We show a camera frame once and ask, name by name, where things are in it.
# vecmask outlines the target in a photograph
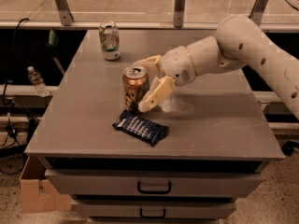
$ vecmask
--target silver can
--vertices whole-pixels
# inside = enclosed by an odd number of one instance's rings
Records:
[[[150,89],[147,70],[142,66],[131,66],[123,72],[124,99],[127,110],[139,112],[138,104]]]
[[[106,60],[116,60],[121,56],[119,28],[113,21],[103,22],[99,28],[101,48]]]

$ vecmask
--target desk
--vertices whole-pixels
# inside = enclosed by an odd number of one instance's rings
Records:
[[[198,77],[142,114],[170,127],[155,147],[112,127],[125,108],[125,67],[214,33],[120,30],[114,62],[103,59],[98,33],[86,34],[25,151],[81,215],[100,223],[226,218],[262,182],[264,166],[283,159],[241,71]]]

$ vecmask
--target plastic bottle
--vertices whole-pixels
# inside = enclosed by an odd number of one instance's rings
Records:
[[[27,70],[28,70],[28,78],[30,79],[33,86],[36,88],[37,94],[41,97],[48,96],[49,90],[40,73],[37,70],[35,70],[33,66],[29,66]]]

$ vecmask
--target black handle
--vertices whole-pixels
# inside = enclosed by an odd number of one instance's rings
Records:
[[[138,181],[137,190],[141,194],[158,194],[158,195],[168,194],[171,191],[171,182],[168,182],[167,190],[143,190],[143,189],[141,189],[141,182]]]
[[[163,214],[162,214],[161,216],[154,217],[154,216],[144,216],[144,215],[142,214],[142,208],[140,208],[140,209],[139,209],[139,214],[140,214],[140,217],[142,217],[142,218],[165,218],[165,216],[166,216],[166,210],[165,210],[165,208],[164,208],[164,209],[163,209]]]

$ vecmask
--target cardboard box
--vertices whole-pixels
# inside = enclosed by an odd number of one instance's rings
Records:
[[[21,207],[25,213],[71,210],[69,195],[60,194],[45,177],[46,168],[36,157],[29,157],[21,173]]]

